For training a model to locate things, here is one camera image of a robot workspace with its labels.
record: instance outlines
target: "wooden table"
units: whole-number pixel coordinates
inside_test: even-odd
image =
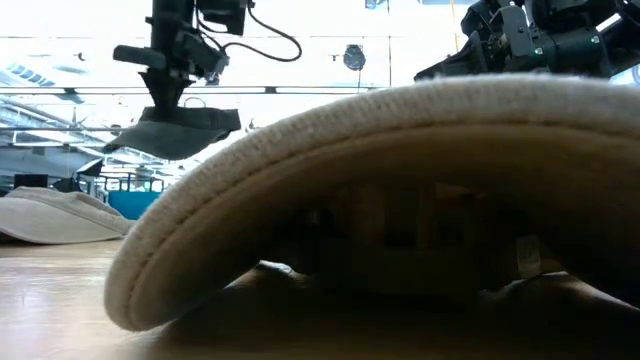
[[[260,267],[186,318],[129,333],[102,308],[118,246],[0,245],[0,359],[640,358],[640,311],[562,275],[461,310],[323,294]]]

